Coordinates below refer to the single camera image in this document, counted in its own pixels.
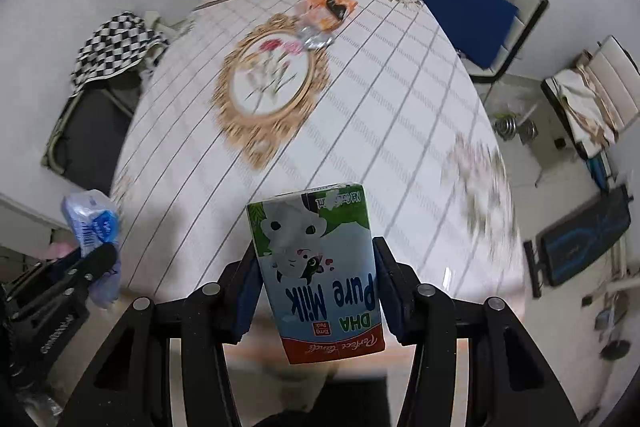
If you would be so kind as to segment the blue white plastic wrapper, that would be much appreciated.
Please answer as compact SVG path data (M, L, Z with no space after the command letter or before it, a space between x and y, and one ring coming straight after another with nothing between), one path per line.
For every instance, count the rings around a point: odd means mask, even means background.
M65 196L61 210L80 247L82 257L86 257L102 245L111 244L115 248L114 265L89 288L93 303L107 309L118 299L122 280L117 206L102 192L89 190Z

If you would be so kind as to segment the red blue milk carton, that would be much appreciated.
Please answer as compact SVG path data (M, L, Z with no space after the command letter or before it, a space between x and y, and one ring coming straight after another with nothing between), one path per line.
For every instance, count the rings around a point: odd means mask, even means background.
M366 194L358 183L246 207L282 346L292 364L385 348Z

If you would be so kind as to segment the black blue exercise bench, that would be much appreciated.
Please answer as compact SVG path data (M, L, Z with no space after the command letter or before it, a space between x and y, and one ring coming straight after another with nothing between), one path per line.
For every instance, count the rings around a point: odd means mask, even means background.
M633 200L626 185L619 185L526 241L533 298L542 296L542 286L561 286L606 254L629 229Z

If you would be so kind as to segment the checkered black white cloth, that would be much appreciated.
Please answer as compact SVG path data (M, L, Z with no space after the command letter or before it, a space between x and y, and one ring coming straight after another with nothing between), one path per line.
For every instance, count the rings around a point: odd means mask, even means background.
M112 16L78 51L70 74L72 97L90 83L111 80L130 69L153 70L168 46L167 37L137 14Z

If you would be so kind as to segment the dumbbell weights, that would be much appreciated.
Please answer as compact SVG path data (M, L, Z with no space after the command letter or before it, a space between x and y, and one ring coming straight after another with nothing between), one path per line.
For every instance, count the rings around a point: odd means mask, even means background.
M503 141L518 138L523 145L533 142L538 135L537 126L530 118L518 119L514 114L499 116L492 124L492 129Z

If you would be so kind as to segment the chair with cloth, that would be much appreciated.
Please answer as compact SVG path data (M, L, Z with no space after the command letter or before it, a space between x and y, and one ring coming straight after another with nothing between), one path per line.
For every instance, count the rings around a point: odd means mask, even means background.
M639 66L612 35L540 87L583 160L616 144L639 118Z

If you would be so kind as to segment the silver foil wrapper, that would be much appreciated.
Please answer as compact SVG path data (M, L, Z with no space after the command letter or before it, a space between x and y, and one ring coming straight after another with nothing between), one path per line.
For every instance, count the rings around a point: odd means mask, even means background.
M322 50L335 41L332 31L321 30L314 25L298 25L296 36L303 48L308 51Z

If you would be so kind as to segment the orange snack wrapper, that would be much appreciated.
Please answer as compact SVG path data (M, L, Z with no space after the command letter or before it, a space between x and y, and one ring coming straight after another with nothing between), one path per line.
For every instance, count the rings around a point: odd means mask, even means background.
M304 25L332 31L340 27L357 6L356 0L302 0L296 4L294 13Z

